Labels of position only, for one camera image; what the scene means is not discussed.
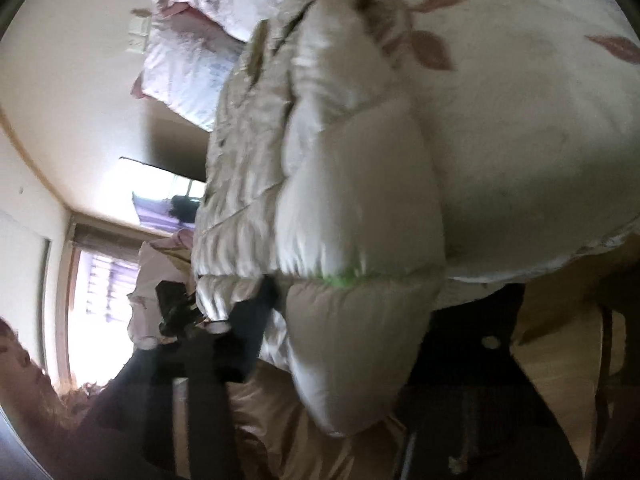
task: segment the woman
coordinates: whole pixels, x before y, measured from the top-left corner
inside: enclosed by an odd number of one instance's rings
[[[0,318],[0,406],[47,471],[58,470],[70,432],[88,409],[88,398],[94,391],[81,388],[61,399],[48,375]]]

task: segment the wall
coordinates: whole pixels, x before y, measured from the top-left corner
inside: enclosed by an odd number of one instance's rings
[[[56,293],[69,212],[22,160],[0,126],[0,316],[18,322],[36,360],[38,323],[47,371],[58,378]]]
[[[20,142],[73,209],[134,224],[121,156],[202,180],[208,135],[130,87],[132,9],[150,0],[26,0],[0,41],[0,104]]]

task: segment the white quilted comforter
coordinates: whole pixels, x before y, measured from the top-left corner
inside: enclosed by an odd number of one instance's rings
[[[259,24],[196,219],[201,309],[274,274],[261,357],[331,433],[388,413],[434,308],[488,292],[438,304],[447,275],[545,272],[640,214],[640,48],[613,0],[389,1]]]

